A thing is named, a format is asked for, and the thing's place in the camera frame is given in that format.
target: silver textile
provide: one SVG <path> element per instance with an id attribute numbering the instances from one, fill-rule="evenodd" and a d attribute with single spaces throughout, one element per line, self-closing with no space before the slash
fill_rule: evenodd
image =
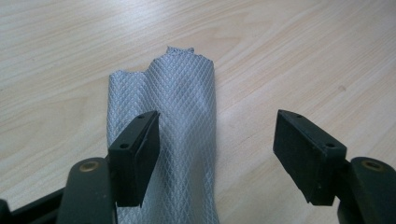
<path id="1" fill-rule="evenodd" d="M 108 145 L 135 116 L 151 110 L 161 113 L 160 157 L 142 208 L 118 208 L 119 223 L 219 223 L 213 62 L 193 49 L 168 48 L 146 72 L 112 74 Z"/>

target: metal screw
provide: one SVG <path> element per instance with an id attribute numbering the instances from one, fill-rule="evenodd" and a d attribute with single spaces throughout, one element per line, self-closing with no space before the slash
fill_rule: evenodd
<path id="1" fill-rule="evenodd" d="M 81 172 L 90 172 L 99 167 L 99 162 L 97 161 L 87 161 L 79 166 Z"/>
<path id="2" fill-rule="evenodd" d="M 361 164 L 369 170 L 383 172 L 384 166 L 376 161 L 362 161 Z"/>

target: black clamp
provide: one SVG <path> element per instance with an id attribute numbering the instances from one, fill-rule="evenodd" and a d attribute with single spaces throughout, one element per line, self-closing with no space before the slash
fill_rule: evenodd
<path id="1" fill-rule="evenodd" d="M 0 223 L 117 223 L 118 207 L 142 205 L 160 154 L 157 111 L 134 118 L 104 158 L 90 158 L 70 170 L 64 189 L 10 212 L 0 200 Z"/>
<path id="2" fill-rule="evenodd" d="M 396 223 L 396 173 L 382 161 L 346 161 L 347 147 L 305 117 L 279 110 L 274 152 L 308 203 L 340 199 L 341 224 Z"/>

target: wooden table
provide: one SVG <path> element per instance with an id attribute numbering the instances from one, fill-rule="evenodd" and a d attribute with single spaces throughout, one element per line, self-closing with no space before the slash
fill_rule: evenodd
<path id="1" fill-rule="evenodd" d="M 109 74 L 166 46 L 216 67 L 221 223 L 337 223 L 274 155 L 279 108 L 396 167 L 395 1 L 2 1 L 0 197 L 16 209 L 105 156 Z"/>

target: black plastic jaw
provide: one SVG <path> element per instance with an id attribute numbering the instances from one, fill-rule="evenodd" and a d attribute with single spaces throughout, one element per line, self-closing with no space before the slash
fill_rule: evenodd
<path id="1" fill-rule="evenodd" d="M 143 203 L 160 154 L 159 116 L 157 111 L 137 116 L 108 149 L 117 206 Z"/>

